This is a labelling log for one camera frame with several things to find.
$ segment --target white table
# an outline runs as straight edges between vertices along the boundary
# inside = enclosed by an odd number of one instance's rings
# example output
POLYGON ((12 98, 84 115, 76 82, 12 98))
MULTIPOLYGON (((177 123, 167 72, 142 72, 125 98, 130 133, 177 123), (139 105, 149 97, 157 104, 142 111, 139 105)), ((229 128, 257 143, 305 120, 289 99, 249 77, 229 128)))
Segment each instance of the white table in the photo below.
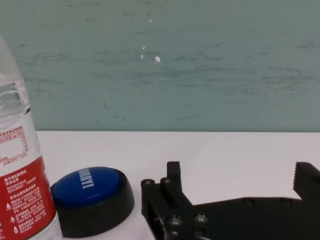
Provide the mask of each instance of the white table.
POLYGON ((38 132, 51 184, 75 170, 123 171, 135 207, 116 228, 88 240, 153 240, 141 215, 143 179, 159 182, 166 163, 180 161, 182 187, 193 204, 240 197, 293 197, 295 162, 320 169, 320 133, 38 132))

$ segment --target teal wall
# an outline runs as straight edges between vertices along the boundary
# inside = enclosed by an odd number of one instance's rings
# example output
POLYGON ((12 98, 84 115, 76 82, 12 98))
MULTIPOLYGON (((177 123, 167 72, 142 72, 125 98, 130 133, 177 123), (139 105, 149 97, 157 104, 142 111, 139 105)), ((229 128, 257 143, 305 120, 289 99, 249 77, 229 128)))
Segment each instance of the teal wall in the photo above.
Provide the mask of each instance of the teal wall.
POLYGON ((38 130, 320 131, 319 9, 1 0, 0 33, 38 130))

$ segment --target bottle label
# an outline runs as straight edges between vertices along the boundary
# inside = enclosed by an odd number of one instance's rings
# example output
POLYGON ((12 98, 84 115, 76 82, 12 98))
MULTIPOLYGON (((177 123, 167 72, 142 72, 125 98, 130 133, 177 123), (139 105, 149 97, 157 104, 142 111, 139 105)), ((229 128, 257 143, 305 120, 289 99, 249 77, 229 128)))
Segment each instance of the bottle label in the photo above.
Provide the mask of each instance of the bottle label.
POLYGON ((0 131, 0 240, 25 240, 43 230, 56 209, 31 113, 0 131))

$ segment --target red label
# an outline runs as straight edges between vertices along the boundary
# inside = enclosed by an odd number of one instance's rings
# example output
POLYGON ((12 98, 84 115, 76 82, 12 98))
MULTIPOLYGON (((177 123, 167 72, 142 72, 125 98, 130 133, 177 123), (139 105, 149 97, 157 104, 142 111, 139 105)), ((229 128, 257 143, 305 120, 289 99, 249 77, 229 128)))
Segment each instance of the red label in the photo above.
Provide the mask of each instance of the red label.
POLYGON ((42 157, 1 176, 0 190, 0 240, 28 239, 55 217, 42 157))

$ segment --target plastic water bottle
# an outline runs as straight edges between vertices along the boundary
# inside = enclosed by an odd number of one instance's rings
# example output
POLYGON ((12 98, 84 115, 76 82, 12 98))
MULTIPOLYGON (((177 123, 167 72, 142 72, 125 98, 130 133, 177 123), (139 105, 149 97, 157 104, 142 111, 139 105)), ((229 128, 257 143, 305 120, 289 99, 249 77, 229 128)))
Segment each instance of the plastic water bottle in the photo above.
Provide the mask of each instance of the plastic water bottle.
POLYGON ((25 83, 0 36, 0 240, 62 240, 25 83))

